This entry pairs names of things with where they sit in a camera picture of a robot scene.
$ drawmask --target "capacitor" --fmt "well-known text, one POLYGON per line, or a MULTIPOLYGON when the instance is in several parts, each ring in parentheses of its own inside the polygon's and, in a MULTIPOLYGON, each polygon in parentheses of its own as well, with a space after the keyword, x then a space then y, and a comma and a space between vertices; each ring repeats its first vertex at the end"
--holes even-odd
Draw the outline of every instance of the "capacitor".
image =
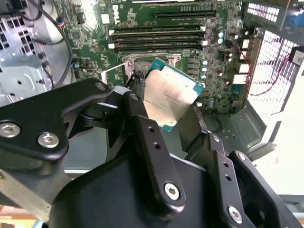
POLYGON ((72 67, 75 68, 75 69, 79 69, 80 64, 78 62, 74 62, 74 63, 72 63, 72 67))
POLYGON ((238 34, 236 33, 230 33, 230 36, 232 36, 233 39, 238 39, 238 34))
POLYGON ((226 55, 230 58, 233 56, 233 54, 230 51, 226 52, 226 55))
POLYGON ((229 80, 228 80, 227 78, 224 78, 224 83, 225 83, 226 85, 229 85, 229 84, 230 84, 230 82, 229 82, 229 80))
POLYGON ((222 38, 218 39, 218 44, 222 44, 224 42, 224 40, 222 38))
POLYGON ((221 72, 221 71, 217 71, 217 74, 218 74, 218 76, 220 76, 220 77, 222 77, 223 76, 223 73, 221 72))
POLYGON ((219 38, 223 38, 223 37, 224 37, 224 33, 223 33, 223 32, 219 32, 219 33, 218 33, 218 37, 219 37, 219 38))

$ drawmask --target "perforated metal panel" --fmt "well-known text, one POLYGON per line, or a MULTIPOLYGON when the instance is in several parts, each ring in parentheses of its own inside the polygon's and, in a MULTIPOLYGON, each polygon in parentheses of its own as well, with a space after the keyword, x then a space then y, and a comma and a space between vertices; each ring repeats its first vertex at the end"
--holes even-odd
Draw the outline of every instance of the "perforated metal panel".
POLYGON ((0 107, 51 89, 32 35, 21 17, 0 19, 0 107))
POLYGON ((265 31, 247 98, 265 125, 272 114, 282 111, 295 76, 295 65, 286 61, 294 46, 297 44, 265 31))
POLYGON ((263 6, 255 3, 249 3, 247 12, 255 16, 267 19, 269 21, 276 22, 280 9, 275 7, 263 6))

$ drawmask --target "hole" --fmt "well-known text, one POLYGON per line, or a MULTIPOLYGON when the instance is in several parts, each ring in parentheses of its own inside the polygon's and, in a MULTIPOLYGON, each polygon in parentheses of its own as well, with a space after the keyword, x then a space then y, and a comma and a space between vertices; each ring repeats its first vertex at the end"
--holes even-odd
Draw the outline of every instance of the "hole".
POLYGON ((22 37, 22 38, 21 38, 21 42, 22 42, 22 44, 26 44, 26 43, 27 43, 27 40, 26 40, 24 37, 22 37))
POLYGON ((106 121, 108 124, 113 124, 114 121, 115 121, 115 116, 114 116, 114 115, 108 115, 108 116, 105 118, 105 121, 106 121))
POLYGON ((66 122, 66 123, 65 123, 65 129, 66 129, 66 131, 67 131, 69 125, 70 125, 69 122, 66 122))
POLYGON ((225 174, 225 177, 228 181, 232 181, 231 177, 229 177, 227 174, 225 174))
POLYGON ((150 132, 155 132, 155 130, 154 130, 152 127, 148 127, 148 130, 149 130, 150 132))
POLYGON ((156 142, 153 143, 153 146, 155 149, 159 150, 161 148, 161 146, 156 142))
POLYGON ((174 189, 172 189, 172 188, 169 188, 169 192, 172 194, 172 195, 175 195, 175 190, 174 189))

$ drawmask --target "screw head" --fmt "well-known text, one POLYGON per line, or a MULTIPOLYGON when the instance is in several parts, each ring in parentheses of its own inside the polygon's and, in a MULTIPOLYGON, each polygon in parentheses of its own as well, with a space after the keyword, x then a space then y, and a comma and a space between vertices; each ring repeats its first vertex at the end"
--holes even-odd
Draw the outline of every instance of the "screw head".
POLYGON ((18 125, 14 123, 1 123, 0 124, 0 136, 5 138, 13 138, 21 132, 18 125))
POLYGON ((239 213, 239 211, 233 207, 233 206, 229 206, 228 207, 228 212, 229 215, 231 216, 231 218, 236 221, 236 223, 241 224, 243 222, 242 216, 239 213))
POLYGON ((53 133, 46 132, 38 137, 38 143, 45 148, 55 148, 59 144, 59 138, 53 133))
POLYGON ((105 90, 104 85, 101 84, 100 82, 97 82, 95 85, 96 85, 96 87, 97 87, 98 89, 100 89, 100 90, 105 90))
POLYGON ((219 138, 216 135, 213 135, 213 139, 217 142, 219 142, 219 138))
POLYGON ((239 156, 243 161, 246 160, 246 157, 245 157, 242 153, 238 153, 238 156, 239 156))
POLYGON ((135 95, 135 94, 130 94, 130 97, 135 100, 135 101, 138 101, 138 97, 135 95))
POLYGON ((199 102, 199 101, 197 101, 197 102, 195 102, 195 105, 199 108, 199 107, 202 107, 203 106, 203 103, 202 102, 199 102))
POLYGON ((180 197, 180 192, 174 184, 166 183, 165 192, 171 200, 178 200, 178 198, 180 197))

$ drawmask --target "black plastic bracket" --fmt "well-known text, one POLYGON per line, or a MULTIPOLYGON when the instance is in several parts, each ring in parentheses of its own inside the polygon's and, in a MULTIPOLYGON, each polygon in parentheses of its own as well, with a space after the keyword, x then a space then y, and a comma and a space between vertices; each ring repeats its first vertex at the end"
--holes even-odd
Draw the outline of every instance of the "black plastic bracket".
POLYGON ((163 219, 173 219, 184 209, 186 195, 158 124, 148 118, 143 101, 138 95, 127 92, 123 98, 127 127, 137 141, 134 142, 135 150, 146 165, 156 198, 156 207, 161 209, 163 219), (177 199, 166 193, 166 184, 176 187, 173 191, 178 191, 174 193, 178 196, 177 199))
POLYGON ((260 222, 264 227, 302 227, 245 154, 233 151, 229 158, 236 167, 244 207, 257 227, 261 225, 260 222))
POLYGON ((68 150, 67 135, 80 111, 103 102, 110 92, 99 80, 88 79, 2 107, 0 123, 14 123, 21 130, 15 137, 0 137, 0 168, 28 171, 61 160, 68 150), (39 145, 42 133, 56 135, 58 146, 39 145))

